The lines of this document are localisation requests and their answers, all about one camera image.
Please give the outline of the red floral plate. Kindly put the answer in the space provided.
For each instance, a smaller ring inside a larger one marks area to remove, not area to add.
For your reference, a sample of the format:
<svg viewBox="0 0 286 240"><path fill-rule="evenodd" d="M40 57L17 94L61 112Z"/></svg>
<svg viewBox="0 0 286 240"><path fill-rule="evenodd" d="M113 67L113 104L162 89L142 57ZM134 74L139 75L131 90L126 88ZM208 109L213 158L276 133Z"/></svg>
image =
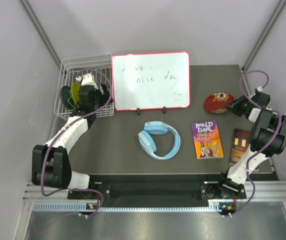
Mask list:
<svg viewBox="0 0 286 240"><path fill-rule="evenodd" d="M228 111L226 104L234 101L234 97L226 92L211 94L204 101L204 108L214 114L222 114Z"/></svg>

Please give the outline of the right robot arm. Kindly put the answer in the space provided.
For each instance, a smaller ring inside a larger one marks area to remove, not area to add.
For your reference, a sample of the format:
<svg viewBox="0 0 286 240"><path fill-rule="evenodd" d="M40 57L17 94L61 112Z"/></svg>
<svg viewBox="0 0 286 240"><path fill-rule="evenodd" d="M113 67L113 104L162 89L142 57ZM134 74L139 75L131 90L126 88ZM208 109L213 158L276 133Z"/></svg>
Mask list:
<svg viewBox="0 0 286 240"><path fill-rule="evenodd" d="M247 177L265 160L280 154L286 147L286 115L267 109L270 95L256 92L242 96L226 107L236 116L245 116L253 123L249 145L241 159L221 175L216 192L222 198L246 197L244 184Z"/></svg>

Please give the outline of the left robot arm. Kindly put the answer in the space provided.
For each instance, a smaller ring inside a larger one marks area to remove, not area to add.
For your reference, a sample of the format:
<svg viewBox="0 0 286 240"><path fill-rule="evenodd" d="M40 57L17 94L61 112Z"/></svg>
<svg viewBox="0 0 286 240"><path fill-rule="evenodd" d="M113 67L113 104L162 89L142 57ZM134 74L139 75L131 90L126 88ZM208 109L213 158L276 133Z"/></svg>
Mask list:
<svg viewBox="0 0 286 240"><path fill-rule="evenodd" d="M90 183L89 175L71 170L69 152L93 125L97 112L112 102L112 97L105 84L81 86L78 94L77 107L66 124L47 143L33 148L32 183L62 190L79 189L83 197L91 198L96 186Z"/></svg>

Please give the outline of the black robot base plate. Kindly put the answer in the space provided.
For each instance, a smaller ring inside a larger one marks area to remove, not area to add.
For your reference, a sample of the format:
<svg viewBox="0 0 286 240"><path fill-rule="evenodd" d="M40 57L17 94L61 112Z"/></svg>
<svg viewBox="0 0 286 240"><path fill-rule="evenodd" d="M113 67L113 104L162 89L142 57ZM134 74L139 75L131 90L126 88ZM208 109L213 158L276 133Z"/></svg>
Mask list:
<svg viewBox="0 0 286 240"><path fill-rule="evenodd" d="M226 173L206 174L93 174L89 189L100 190L107 197L180 196L199 199L245 199L244 184L227 178Z"/></svg>

